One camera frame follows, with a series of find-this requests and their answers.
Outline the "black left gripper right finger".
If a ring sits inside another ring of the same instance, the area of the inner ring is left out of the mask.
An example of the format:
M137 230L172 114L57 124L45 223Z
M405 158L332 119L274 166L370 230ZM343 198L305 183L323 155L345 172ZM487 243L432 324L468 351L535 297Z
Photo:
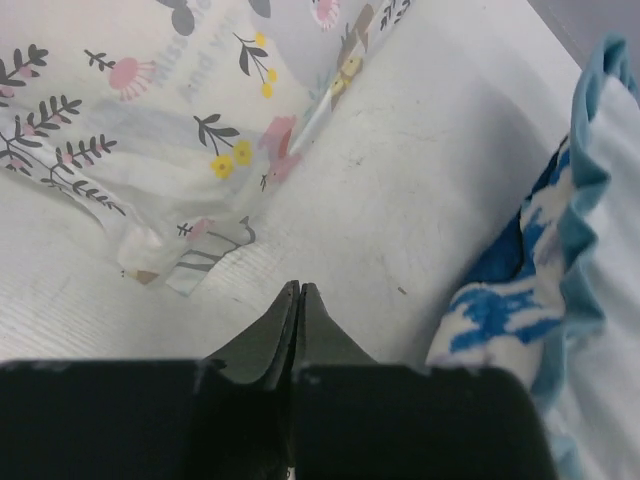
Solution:
M373 366L367 354L330 316L314 283L293 283L292 374L307 367Z

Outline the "blue houndstooth pillowcase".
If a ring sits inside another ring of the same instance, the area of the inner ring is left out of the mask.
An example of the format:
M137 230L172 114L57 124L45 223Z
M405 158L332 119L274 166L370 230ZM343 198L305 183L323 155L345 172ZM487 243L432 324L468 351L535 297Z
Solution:
M606 36L571 125L519 211L452 296L428 365L514 374L564 479L639 475L639 86Z

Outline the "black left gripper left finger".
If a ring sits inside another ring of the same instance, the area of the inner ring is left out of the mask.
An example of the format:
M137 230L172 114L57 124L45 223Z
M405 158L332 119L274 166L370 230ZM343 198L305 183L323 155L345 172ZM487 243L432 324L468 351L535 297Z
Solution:
M287 282L264 314L206 360L232 383L275 390L295 343L300 284Z

